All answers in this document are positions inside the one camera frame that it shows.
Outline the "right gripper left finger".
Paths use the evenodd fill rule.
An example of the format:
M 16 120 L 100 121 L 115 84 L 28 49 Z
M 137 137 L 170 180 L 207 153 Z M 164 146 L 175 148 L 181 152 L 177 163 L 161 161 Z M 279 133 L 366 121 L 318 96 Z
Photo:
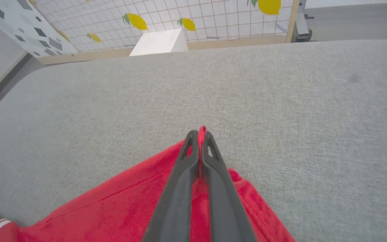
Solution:
M 190 131 L 142 238 L 143 242 L 189 242 L 192 185 L 198 178 L 198 131 Z

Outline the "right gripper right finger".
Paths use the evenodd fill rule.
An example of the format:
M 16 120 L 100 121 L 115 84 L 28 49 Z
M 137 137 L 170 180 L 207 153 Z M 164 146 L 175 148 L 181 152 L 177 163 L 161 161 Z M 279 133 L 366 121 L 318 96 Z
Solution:
M 212 134 L 202 144 L 202 176 L 209 190 L 212 242 L 256 242 L 241 198 Z

